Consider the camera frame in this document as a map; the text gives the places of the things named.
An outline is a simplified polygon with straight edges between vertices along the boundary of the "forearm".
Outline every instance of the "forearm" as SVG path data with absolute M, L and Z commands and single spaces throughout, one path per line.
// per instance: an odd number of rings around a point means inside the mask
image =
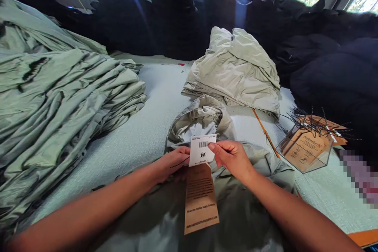
M 301 251 L 361 251 L 326 216 L 256 171 L 246 186 Z
M 151 166 L 139 169 L 40 220 L 14 237 L 10 251 L 64 251 L 111 224 L 156 185 Z

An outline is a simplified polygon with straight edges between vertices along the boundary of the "white hang tag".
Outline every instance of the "white hang tag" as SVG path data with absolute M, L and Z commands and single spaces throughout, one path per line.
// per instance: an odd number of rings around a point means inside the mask
M 192 136 L 189 167 L 213 161 L 214 153 L 209 149 L 208 144 L 215 143 L 216 141 L 216 134 Z

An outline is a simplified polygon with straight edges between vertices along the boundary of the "pile of green clothing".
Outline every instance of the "pile of green clothing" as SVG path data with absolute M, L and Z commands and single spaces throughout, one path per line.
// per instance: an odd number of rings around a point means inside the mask
M 0 0 L 0 229 L 10 228 L 146 101 L 142 68 Z

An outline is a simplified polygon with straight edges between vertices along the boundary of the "pixelated area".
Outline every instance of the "pixelated area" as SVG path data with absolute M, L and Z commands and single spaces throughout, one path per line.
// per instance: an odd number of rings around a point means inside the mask
M 363 202 L 372 209 L 378 209 L 378 173 L 367 166 L 362 156 L 353 150 L 340 151 L 340 164 L 352 179 L 356 193 Z

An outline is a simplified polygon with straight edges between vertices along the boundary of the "hand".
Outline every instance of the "hand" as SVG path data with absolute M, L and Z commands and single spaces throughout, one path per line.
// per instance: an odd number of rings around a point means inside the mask
M 217 143 L 209 143 L 208 147 L 215 153 L 217 166 L 223 165 L 226 167 L 244 185 L 246 185 L 251 175 L 256 172 L 241 143 L 219 141 Z
M 182 146 L 150 164 L 157 183 L 164 182 L 170 175 L 182 168 L 184 164 L 189 163 L 189 156 L 190 148 Z

